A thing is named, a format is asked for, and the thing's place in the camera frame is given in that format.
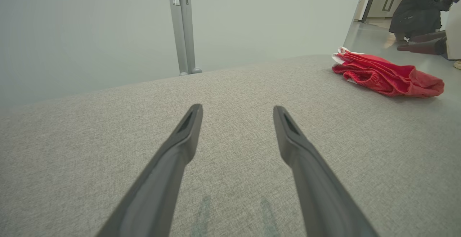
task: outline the red towel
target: red towel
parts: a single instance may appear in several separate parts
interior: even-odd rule
[[[336,61],[332,68],[335,73],[386,96],[428,98],[443,93],[443,80],[417,71],[415,66],[397,66],[380,57],[352,53],[344,47],[332,57]]]

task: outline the black jacket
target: black jacket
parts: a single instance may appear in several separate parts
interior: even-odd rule
[[[449,5],[441,0],[402,0],[394,12],[390,32],[406,32],[412,27],[432,20],[440,20],[440,11],[448,11]]]

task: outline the person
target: person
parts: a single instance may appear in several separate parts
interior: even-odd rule
[[[405,41],[418,35],[440,29],[440,11],[448,11],[451,5],[441,0],[402,0],[394,12],[389,32],[397,41]]]

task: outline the gray couch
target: gray couch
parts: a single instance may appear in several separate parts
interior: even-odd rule
[[[0,118],[0,236],[92,236],[203,104],[171,236],[301,236],[272,108],[288,109],[382,236],[461,234],[461,105],[388,98],[306,56],[111,88]]]

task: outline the gray fabric surface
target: gray fabric surface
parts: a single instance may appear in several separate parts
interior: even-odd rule
[[[387,98],[306,56],[41,102],[0,118],[0,236],[92,236],[191,104],[204,117],[171,236],[301,236],[272,108],[382,236],[461,235],[461,104]]]

